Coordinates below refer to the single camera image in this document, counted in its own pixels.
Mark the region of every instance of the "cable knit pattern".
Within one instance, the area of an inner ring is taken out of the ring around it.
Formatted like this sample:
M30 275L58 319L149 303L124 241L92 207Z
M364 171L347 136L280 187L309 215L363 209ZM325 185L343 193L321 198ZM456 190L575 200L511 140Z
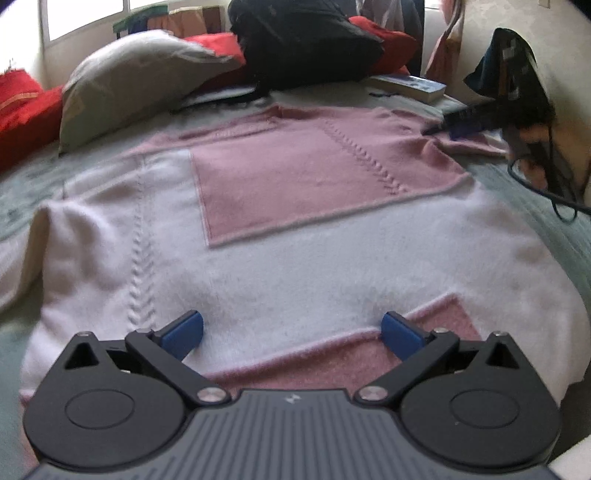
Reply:
M132 250L132 275L129 288L129 321L135 327L153 327L154 308L154 258L152 255L153 195L145 181L147 166L139 156L137 171L138 201L134 212Z
M374 175L378 177L378 181L384 183L384 188L386 188L389 194L397 195L398 193L407 193L409 191L405 185L396 181L396 179L390 175L388 170L386 170L378 160L373 158L366 149L353 142L343 132L336 128L332 122L326 120L324 126L326 127L325 131L328 136L342 144L344 148L349 150L368 170L374 172Z

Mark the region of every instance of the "red pillow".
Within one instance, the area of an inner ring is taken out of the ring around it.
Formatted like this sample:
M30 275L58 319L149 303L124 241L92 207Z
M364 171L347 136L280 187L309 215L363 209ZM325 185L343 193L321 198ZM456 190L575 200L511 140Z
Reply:
M42 91L41 85L24 70L0 75L0 121Z
M0 115L0 172L60 136L61 87L41 92L13 111Z
M383 41L384 54L371 68L370 75L400 73L400 69L408 63L418 49L418 41L406 33L386 30L365 17L351 17L349 21Z
M242 65L242 67L237 70L222 73L221 75L206 81L199 87L199 92L219 90L233 85L245 85L252 82L246 68L244 54L238 44L238 38L233 33L197 35L195 37L187 37L185 40L199 43L205 48L213 50L217 56L227 55L234 57L240 62L240 65Z

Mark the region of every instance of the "pillow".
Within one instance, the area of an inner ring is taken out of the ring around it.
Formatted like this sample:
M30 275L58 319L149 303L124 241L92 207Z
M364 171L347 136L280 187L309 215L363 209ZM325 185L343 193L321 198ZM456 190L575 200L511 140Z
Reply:
M383 41L384 54L371 67L370 75L399 73L418 49L418 41L406 33L386 30L365 17L351 17L349 21Z
M238 44L238 38L233 33L197 35L194 37L187 37L185 40L199 43L205 48L212 50L217 56L226 55L233 57L241 65L240 68L236 70L222 73L221 75L206 81L201 87L199 87L200 92L210 92L211 90L220 90L233 85L245 85L253 82L246 67L244 54Z
M24 70L9 70L0 75L0 119L42 91L41 85Z
M10 115L0 116L0 172L57 140L61 122L61 87L39 93Z
M128 35L82 61L63 92L60 152L166 110L221 73L240 67L161 30Z

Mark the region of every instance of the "window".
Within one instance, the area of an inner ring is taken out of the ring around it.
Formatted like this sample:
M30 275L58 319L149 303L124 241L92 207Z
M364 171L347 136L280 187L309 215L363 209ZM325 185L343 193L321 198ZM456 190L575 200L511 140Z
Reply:
M49 40L65 35L101 18L122 12L124 0L47 0L47 29Z
M158 2L154 0L41 0L45 40L55 40L101 18L120 13L127 14L130 10L154 3Z
M129 8L140 8L145 7L146 5L151 5L154 3L154 0L129 0Z

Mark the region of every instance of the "bed sheet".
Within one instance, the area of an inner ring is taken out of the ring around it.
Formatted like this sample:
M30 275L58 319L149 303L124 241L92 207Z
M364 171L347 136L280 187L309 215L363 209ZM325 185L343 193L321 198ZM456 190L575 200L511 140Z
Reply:
M57 158L57 146L51 145L35 155L31 162L0 179L0 239L23 228L32 218L36 205L51 196L65 180L91 168L98 161L109 161L109 157L140 144L152 136L155 130L195 129L259 112L273 101L294 106L384 106L429 116L438 116L442 110L458 106L451 99L428 106L401 97L374 98L367 95L362 86L352 83L324 85L274 93L270 98L245 105L201 106L174 116L165 113L60 158ZM501 160L474 156L457 157L456 160L521 214L578 289L587 311L591 311L591 259L585 255L591 246L589 219L581 215L573 225L562 224L548 202L510 180ZM42 287L37 282L17 305L0 315L0 352L4 360L0 368L0 381L3 390L9 393L3 396L1 405L3 415L0 416L0 431L6 432L6 435L0 450L0 465L9 466L5 470L8 479L22 475L18 440L18 371L28 335L39 315L41 296Z

